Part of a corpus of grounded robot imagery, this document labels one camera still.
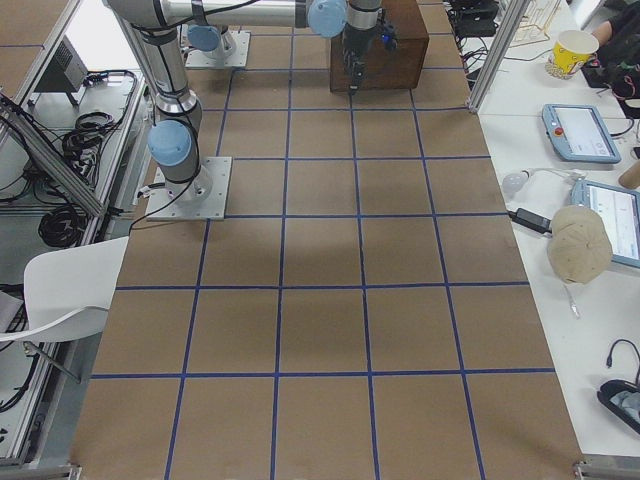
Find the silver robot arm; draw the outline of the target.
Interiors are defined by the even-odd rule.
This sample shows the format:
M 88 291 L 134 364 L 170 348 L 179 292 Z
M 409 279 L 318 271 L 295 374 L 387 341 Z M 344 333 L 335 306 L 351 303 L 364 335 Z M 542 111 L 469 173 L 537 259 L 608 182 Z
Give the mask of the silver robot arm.
M 202 107 L 190 88 L 181 51 L 180 26 L 192 47 L 222 49 L 225 26 L 310 28 L 323 38 L 343 39 L 343 63 L 354 93 L 365 75 L 365 55 L 374 41 L 395 48 L 396 32 L 379 1 L 110 1 L 147 80 L 154 85 L 157 123 L 147 145 L 164 178 L 149 198 L 155 220 L 224 217 L 232 160 L 200 152 Z
M 210 58 L 226 59 L 236 50 L 228 26 L 189 25 L 187 40 L 192 49 L 201 51 Z

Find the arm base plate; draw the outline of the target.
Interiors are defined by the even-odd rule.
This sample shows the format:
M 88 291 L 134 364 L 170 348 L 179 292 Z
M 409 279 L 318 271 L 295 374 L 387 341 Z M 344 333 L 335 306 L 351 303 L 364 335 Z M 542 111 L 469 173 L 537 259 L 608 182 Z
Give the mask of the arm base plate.
M 191 70 L 245 68 L 250 38 L 249 31 L 227 30 L 215 50 L 202 51 L 193 47 L 187 35 L 183 34 L 181 40 L 186 55 L 185 66 Z
M 204 157 L 198 176 L 183 192 L 185 186 L 166 183 L 157 167 L 154 182 L 162 186 L 151 190 L 145 215 L 150 221 L 223 220 L 231 170 L 231 157 Z

